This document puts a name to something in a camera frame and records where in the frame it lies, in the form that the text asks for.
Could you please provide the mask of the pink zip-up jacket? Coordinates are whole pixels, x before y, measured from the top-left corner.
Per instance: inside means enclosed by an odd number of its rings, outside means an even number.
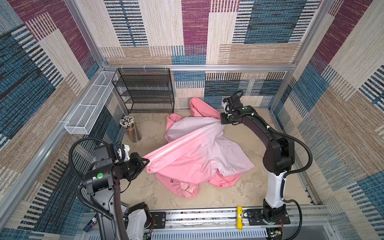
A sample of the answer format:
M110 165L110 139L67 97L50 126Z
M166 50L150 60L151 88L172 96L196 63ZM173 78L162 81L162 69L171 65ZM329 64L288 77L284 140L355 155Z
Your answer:
M168 144L145 156L147 172L184 199L196 197L205 182L231 187L255 166L237 143L224 137L217 110L199 98L190 100L190 110L190 117L167 117Z

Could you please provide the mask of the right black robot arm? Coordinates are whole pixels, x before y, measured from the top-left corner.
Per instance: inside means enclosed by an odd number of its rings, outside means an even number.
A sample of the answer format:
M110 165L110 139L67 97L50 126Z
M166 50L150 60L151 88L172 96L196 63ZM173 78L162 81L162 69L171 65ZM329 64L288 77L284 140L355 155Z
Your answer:
M275 224L287 216L286 203L283 201L285 176L295 162L294 141L275 133L275 130L253 109L236 104L230 107L223 103L225 112L221 113L221 123L244 124L257 135L266 147L263 164L268 171L268 190L263 200L261 216L267 225Z

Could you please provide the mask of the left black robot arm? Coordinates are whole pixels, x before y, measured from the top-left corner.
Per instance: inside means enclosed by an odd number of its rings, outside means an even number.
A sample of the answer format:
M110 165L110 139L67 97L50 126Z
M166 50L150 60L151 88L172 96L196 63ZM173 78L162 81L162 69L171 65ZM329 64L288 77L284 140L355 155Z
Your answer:
M100 237L103 240L142 240L153 218L144 202L122 211L121 184L136 179L150 162L128 145L106 144L95 148L96 161L82 180L96 208Z

